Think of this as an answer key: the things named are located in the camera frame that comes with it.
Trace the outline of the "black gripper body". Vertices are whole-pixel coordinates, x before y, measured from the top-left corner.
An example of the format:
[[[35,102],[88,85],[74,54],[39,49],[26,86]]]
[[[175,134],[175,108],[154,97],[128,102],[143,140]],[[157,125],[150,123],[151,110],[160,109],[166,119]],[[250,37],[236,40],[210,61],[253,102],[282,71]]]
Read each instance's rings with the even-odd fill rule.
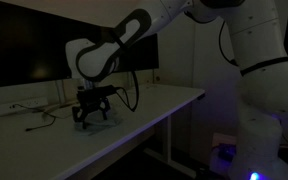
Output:
[[[101,101],[106,97],[96,97],[92,94],[93,89],[79,90],[77,92],[77,100],[79,106],[84,112],[94,112],[100,110]]]

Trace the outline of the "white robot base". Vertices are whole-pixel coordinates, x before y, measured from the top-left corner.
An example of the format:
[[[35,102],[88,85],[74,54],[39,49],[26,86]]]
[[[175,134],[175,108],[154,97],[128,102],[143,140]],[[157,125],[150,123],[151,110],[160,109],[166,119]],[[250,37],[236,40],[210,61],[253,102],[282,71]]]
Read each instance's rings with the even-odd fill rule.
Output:
[[[230,180],[288,180],[288,164],[278,157],[281,136],[276,119],[257,110],[240,110]]]

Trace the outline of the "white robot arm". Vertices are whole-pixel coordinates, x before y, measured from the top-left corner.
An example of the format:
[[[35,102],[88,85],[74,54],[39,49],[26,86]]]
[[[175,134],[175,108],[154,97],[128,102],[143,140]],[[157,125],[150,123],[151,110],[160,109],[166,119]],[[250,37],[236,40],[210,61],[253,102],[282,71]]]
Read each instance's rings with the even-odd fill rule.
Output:
[[[222,20],[240,71],[245,111],[253,118],[288,116],[288,53],[274,0],[142,0],[97,42],[82,36],[66,43],[72,75],[90,81],[106,78],[126,49],[181,13],[199,24]]]

